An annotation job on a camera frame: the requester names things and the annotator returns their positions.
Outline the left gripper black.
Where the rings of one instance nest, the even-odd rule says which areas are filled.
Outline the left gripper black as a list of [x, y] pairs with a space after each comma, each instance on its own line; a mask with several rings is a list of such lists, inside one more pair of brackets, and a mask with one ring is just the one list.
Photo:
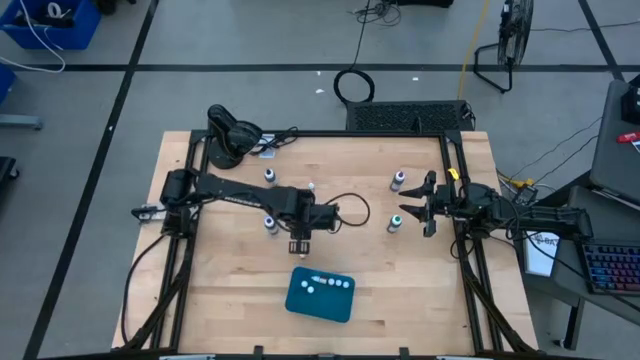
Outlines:
[[[290, 229], [290, 239], [292, 241], [289, 242], [288, 252], [289, 253], [299, 253], [299, 243], [297, 241], [308, 241], [311, 239], [311, 230], [307, 227], [302, 228], [291, 228]], [[309, 253], [310, 252], [310, 243], [302, 242], [301, 243], [301, 252]]]

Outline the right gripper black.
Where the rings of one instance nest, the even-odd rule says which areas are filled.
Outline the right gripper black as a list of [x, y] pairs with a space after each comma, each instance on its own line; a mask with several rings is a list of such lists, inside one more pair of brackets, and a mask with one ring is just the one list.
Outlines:
[[453, 205], [454, 196], [450, 185], [437, 185], [436, 172], [430, 170], [425, 176], [424, 183], [414, 189], [399, 192], [400, 196], [409, 198], [426, 197], [424, 206], [402, 204], [404, 210], [418, 220], [425, 220], [424, 236], [432, 237], [436, 233], [435, 215], [449, 216], [449, 208]]

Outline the teal plastic bin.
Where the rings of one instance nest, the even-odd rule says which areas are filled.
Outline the teal plastic bin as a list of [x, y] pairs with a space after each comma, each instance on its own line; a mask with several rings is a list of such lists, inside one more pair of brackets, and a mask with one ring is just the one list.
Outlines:
[[[313, 276], [324, 277], [327, 283], [315, 282], [311, 279]], [[349, 288], [335, 284], [331, 286], [328, 284], [329, 278], [333, 278], [335, 282], [336, 280], [341, 280], [342, 283], [349, 282]], [[315, 291], [308, 293], [308, 287], [301, 286], [302, 281], [307, 281], [308, 287], [314, 287]], [[351, 318], [355, 290], [356, 281], [352, 277], [298, 266], [291, 273], [285, 308], [293, 313], [347, 323]]]

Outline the black mesh computer case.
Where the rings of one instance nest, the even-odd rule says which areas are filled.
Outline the black mesh computer case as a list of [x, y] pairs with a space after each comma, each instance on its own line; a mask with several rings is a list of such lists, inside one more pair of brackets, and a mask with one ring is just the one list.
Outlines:
[[475, 125], [475, 115], [463, 100], [366, 102], [347, 106], [349, 131], [473, 131]]

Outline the black power box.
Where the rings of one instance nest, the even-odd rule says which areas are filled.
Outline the black power box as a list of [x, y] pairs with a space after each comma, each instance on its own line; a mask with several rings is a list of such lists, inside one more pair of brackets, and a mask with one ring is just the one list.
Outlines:
[[529, 206], [536, 202], [538, 190], [533, 186], [522, 186], [517, 189], [512, 201], [517, 205]]

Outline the white printed paper sheet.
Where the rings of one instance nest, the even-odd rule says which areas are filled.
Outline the white printed paper sheet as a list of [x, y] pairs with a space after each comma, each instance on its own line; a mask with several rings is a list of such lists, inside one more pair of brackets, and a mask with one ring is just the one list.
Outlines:
[[525, 272], [550, 277], [560, 238], [553, 233], [528, 231], [523, 240]]

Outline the black floor fan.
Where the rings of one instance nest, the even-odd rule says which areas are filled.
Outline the black floor fan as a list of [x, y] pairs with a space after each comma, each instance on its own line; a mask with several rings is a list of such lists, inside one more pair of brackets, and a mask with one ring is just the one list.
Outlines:
[[[478, 47], [474, 52], [473, 73], [481, 80], [505, 94], [512, 90], [513, 71], [524, 58], [531, 32], [534, 0], [505, 0], [501, 10], [498, 42]], [[479, 55], [497, 49], [497, 64], [508, 74], [508, 87], [504, 88], [480, 73]]]

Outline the grey desk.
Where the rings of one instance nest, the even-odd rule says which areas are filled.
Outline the grey desk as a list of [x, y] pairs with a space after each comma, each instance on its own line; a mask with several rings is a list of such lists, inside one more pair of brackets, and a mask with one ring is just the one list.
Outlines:
[[591, 183], [640, 206], [640, 152], [629, 143], [619, 144], [620, 135], [640, 131], [640, 124], [623, 120], [621, 99], [631, 89], [622, 80], [608, 87], [596, 150], [590, 170]]
[[[597, 244], [640, 245], [640, 210], [579, 186], [571, 189], [567, 204], [587, 210]], [[561, 242], [551, 274], [552, 296], [568, 304], [571, 310], [566, 334], [557, 345], [568, 350], [577, 347], [586, 303], [640, 325], [640, 295], [617, 300], [591, 294], [581, 273], [581, 255], [576, 246]]]

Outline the backlit computer keyboard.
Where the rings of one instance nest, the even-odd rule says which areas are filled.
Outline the backlit computer keyboard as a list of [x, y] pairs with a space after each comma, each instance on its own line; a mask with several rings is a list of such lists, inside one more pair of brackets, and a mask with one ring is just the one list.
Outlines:
[[593, 243], [577, 251], [590, 293], [640, 296], [640, 246]]

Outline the black desk device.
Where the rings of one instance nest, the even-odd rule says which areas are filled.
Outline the black desk device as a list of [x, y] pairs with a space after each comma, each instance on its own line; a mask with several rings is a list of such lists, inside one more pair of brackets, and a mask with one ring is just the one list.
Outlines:
[[629, 83], [621, 97], [621, 117], [625, 122], [640, 125], [640, 74]]

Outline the grey metal bar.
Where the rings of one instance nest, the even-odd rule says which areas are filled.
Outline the grey metal bar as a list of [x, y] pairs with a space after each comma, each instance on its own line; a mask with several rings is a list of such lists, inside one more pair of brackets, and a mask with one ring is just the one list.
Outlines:
[[41, 130], [43, 128], [43, 121], [37, 116], [0, 114], [0, 127]]

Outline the blue plastic crate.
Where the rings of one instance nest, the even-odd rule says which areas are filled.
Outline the blue plastic crate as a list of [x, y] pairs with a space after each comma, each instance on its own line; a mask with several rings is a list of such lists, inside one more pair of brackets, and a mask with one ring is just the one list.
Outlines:
[[0, 104], [6, 99], [15, 79], [15, 73], [8, 66], [0, 63]]
[[23, 49], [84, 50], [101, 20], [91, 0], [11, 0], [0, 31]]

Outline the black aluminium table frame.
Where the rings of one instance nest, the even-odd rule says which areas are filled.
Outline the black aluminium table frame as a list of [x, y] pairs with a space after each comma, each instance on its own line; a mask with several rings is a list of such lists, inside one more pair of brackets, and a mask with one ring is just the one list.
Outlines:
[[[151, 332], [153, 347], [181, 353], [467, 355], [494, 344], [483, 309], [469, 312], [459, 263], [451, 254], [453, 224], [440, 219], [426, 238], [406, 217], [396, 233], [387, 225], [402, 198], [390, 182], [405, 172], [413, 188], [426, 173], [448, 173], [452, 143], [436, 137], [309, 131], [269, 159], [246, 157], [225, 177], [263, 185], [272, 168], [282, 185], [308, 188], [319, 202], [335, 199], [344, 225], [313, 234], [305, 259], [288, 252], [285, 232], [270, 235], [260, 210], [217, 201], [197, 219], [194, 239], [171, 239], [157, 222], [141, 227], [139, 264], [129, 283], [121, 346], [143, 326], [182, 265], [182, 290]], [[351, 318], [337, 323], [289, 312], [285, 298], [295, 267], [355, 279]]]

